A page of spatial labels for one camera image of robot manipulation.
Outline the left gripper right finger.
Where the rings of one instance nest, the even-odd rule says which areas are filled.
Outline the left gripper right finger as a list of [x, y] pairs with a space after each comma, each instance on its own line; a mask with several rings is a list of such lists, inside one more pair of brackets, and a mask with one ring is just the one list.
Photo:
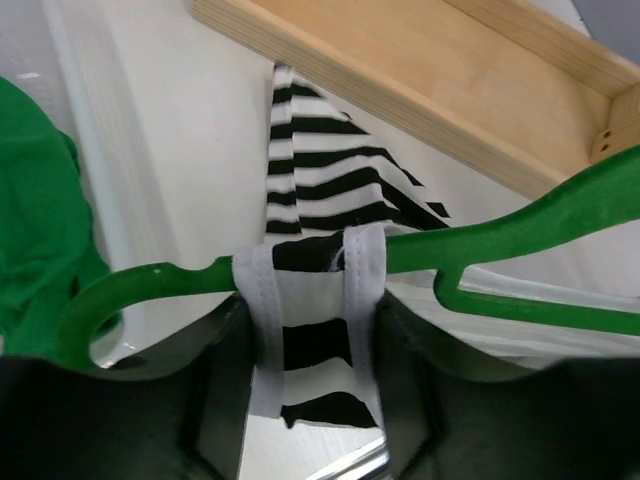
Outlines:
[[635, 479], [639, 361], [530, 370], [488, 355], [392, 295], [376, 307], [374, 372], [396, 479]]

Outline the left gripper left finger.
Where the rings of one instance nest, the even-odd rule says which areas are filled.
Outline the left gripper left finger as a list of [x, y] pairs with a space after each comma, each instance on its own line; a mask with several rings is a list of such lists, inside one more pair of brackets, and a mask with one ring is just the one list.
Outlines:
[[5, 479], [234, 479], [254, 369], [248, 307], [214, 311], [108, 369], [1, 360]]

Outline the green tank top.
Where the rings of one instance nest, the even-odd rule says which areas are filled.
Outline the green tank top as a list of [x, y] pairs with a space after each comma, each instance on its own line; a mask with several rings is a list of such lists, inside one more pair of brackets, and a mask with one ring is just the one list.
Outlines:
[[53, 359], [66, 306], [109, 267], [94, 239], [73, 140], [1, 82], [1, 339], [6, 355]]

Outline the green hanger of striped top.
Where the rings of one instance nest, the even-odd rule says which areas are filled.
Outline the green hanger of striped top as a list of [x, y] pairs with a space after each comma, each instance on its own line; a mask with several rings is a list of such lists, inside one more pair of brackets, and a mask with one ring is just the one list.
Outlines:
[[[468, 292], [464, 270], [538, 253], [639, 217], [639, 149], [631, 147], [554, 188], [526, 207], [466, 227], [387, 238], [390, 274], [433, 270], [438, 302], [454, 312], [558, 327], [637, 335], [636, 313]], [[120, 310], [159, 298], [232, 292], [229, 256], [202, 270], [172, 263], [142, 265], [112, 274], [84, 290], [66, 308], [57, 330], [56, 363], [91, 369], [94, 333]]]

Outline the striped black white tank top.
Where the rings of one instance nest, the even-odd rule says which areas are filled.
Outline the striped black white tank top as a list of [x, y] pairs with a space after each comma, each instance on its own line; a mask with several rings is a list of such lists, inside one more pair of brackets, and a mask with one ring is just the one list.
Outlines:
[[[390, 274], [383, 249], [391, 236], [456, 228], [445, 206], [430, 200], [373, 135], [282, 64], [273, 70], [269, 129], [265, 240], [232, 260], [256, 328], [254, 415], [288, 425], [381, 426], [373, 333], [385, 295], [493, 357], [525, 346], [590, 352], [599, 336], [638, 338], [443, 307], [435, 271]], [[518, 280], [489, 272], [488, 264], [467, 267], [459, 289], [639, 316], [635, 300]]]

